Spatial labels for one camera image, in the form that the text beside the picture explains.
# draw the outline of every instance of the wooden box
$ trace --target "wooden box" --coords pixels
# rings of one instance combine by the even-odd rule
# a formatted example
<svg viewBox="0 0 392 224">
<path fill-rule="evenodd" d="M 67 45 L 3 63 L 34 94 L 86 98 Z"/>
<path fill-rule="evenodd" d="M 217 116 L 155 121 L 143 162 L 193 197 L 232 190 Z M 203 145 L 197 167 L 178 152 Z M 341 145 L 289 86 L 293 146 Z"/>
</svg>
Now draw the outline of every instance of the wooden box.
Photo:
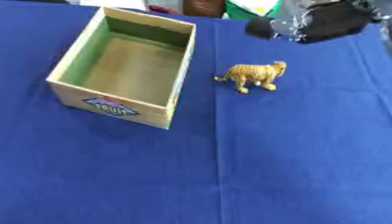
<svg viewBox="0 0 392 224">
<path fill-rule="evenodd" d="M 195 24 L 101 8 L 46 79 L 72 107 L 169 129 Z"/>
</svg>

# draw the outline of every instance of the blue tablecloth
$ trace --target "blue tablecloth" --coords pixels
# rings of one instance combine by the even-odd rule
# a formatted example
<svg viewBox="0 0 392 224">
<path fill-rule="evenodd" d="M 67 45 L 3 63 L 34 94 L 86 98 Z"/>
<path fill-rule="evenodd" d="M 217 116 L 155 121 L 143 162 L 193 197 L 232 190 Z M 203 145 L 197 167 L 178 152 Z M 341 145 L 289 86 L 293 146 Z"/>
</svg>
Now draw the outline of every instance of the blue tablecloth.
<svg viewBox="0 0 392 224">
<path fill-rule="evenodd" d="M 0 3 L 0 223 L 390 224 L 392 60 L 378 27 L 314 45 L 182 17 L 197 44 L 170 130 L 63 106 L 46 76 L 95 8 Z M 285 60 L 276 92 L 215 83 Z"/>
</svg>

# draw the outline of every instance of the tiger leg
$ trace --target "tiger leg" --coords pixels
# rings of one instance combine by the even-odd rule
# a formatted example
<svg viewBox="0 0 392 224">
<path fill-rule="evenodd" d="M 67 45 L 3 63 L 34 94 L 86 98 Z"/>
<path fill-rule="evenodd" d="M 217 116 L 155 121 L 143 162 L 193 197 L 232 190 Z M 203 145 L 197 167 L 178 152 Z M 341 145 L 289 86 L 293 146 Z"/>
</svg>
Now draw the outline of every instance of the tiger leg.
<svg viewBox="0 0 392 224">
<path fill-rule="evenodd" d="M 277 90 L 277 86 L 272 84 L 272 81 L 274 80 L 274 77 L 269 77 L 266 81 L 262 83 L 262 87 L 269 90 L 269 91 L 275 91 Z"/>
<path fill-rule="evenodd" d="M 235 80 L 235 87 L 242 94 L 247 94 L 249 92 L 249 90 L 244 87 L 246 82 L 247 82 L 247 80 L 245 78 L 243 78 L 243 77 L 238 77 Z"/>
</svg>

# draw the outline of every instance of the box label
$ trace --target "box label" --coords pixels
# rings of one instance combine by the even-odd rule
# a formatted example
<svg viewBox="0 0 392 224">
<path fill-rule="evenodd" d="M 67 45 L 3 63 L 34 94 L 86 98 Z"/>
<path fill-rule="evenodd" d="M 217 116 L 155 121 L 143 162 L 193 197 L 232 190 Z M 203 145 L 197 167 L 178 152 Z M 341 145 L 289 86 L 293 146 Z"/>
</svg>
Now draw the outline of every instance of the box label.
<svg viewBox="0 0 392 224">
<path fill-rule="evenodd" d="M 111 116 L 135 116 L 138 115 L 138 113 L 121 103 L 118 103 L 114 100 L 111 100 L 109 98 L 89 98 L 86 100 L 83 100 L 85 103 L 96 107 L 100 111 L 105 112 L 108 115 Z"/>
</svg>

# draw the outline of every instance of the toy animal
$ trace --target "toy animal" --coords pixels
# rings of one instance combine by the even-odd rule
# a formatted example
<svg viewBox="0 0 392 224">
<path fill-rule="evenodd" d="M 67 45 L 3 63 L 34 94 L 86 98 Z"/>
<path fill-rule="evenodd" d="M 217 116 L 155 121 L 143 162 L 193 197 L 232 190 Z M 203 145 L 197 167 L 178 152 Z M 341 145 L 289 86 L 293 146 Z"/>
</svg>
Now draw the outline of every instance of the toy animal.
<svg viewBox="0 0 392 224">
<path fill-rule="evenodd" d="M 277 90 L 277 86 L 272 81 L 284 74 L 286 63 L 275 61 L 272 65 L 235 65 L 232 66 L 224 77 L 215 76 L 216 81 L 232 80 L 235 82 L 235 88 L 242 94 L 247 94 L 248 89 L 244 87 L 247 81 L 253 82 L 255 86 L 262 86 L 269 91 Z"/>
</svg>

